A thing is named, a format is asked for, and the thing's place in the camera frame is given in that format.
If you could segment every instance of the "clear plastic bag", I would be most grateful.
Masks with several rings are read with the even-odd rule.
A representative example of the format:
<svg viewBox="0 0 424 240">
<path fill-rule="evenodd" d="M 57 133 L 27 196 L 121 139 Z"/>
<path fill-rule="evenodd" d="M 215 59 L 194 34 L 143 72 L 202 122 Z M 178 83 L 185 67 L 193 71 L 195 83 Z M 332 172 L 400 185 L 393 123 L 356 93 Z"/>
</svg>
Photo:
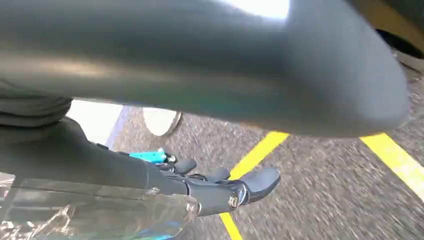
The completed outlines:
<svg viewBox="0 0 424 240">
<path fill-rule="evenodd" d="M 11 184 L 0 185 L 5 193 L 0 240 L 165 239 L 176 236 L 199 211 L 194 198 L 163 195 L 157 188 L 42 179 Z"/>
</svg>

